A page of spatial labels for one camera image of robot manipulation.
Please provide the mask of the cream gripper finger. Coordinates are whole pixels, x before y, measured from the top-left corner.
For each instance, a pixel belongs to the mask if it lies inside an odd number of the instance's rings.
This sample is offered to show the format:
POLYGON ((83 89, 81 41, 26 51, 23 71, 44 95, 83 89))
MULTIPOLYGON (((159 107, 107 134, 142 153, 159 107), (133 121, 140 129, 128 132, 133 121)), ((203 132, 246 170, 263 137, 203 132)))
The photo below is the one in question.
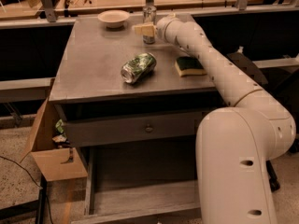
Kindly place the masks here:
POLYGON ((152 22, 142 23, 134 26, 134 31, 137 35, 154 37, 152 31, 152 22))

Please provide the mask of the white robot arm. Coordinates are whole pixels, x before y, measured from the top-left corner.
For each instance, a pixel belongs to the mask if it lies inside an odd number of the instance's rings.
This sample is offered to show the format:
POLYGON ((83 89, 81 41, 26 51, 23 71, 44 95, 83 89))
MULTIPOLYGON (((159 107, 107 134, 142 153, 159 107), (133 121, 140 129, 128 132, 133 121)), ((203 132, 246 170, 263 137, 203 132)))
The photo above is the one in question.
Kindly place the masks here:
POLYGON ((290 112, 214 49, 196 22, 167 16, 134 30, 196 58, 226 103, 208 113, 197 131, 203 224, 278 224, 266 162, 284 154, 295 139, 290 112))

